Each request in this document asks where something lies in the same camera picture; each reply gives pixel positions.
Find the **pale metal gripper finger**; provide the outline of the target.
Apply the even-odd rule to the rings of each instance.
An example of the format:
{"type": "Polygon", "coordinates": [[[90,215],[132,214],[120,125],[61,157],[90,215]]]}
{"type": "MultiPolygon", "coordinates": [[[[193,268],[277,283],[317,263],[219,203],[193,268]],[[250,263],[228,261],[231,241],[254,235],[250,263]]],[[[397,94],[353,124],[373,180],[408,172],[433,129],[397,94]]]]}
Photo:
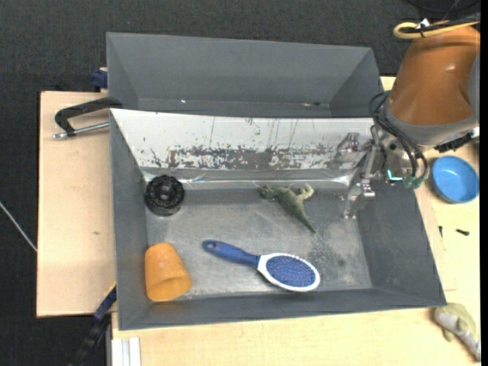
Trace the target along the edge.
{"type": "Polygon", "coordinates": [[[347,133],[337,146],[334,165],[338,169],[353,169],[359,165],[371,148],[371,139],[360,133],[347,133]]]}
{"type": "Polygon", "coordinates": [[[345,219],[356,218],[357,212],[362,209],[367,202],[374,201],[377,197],[375,190],[372,188],[370,178],[360,178],[353,181],[348,188],[343,217],[345,219]]]}

